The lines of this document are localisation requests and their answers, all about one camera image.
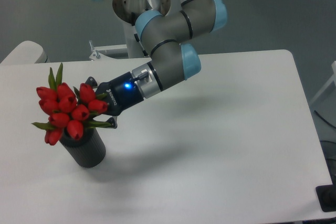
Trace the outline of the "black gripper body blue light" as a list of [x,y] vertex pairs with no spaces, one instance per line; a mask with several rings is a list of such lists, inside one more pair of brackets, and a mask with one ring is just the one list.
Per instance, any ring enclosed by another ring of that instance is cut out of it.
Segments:
[[106,93],[102,99],[108,104],[105,115],[119,116],[124,110],[144,100],[138,86],[131,82],[133,76],[127,72],[109,82],[102,82],[96,89],[96,95]]

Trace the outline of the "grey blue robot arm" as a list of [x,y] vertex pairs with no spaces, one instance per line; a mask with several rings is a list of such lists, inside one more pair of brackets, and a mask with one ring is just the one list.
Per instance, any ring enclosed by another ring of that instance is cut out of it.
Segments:
[[180,0],[181,10],[162,14],[162,0],[123,0],[121,8],[135,27],[135,41],[150,61],[109,82],[100,84],[98,97],[108,104],[106,122],[88,127],[117,127],[122,111],[150,98],[201,70],[201,62],[188,41],[222,28],[227,10],[222,0]]

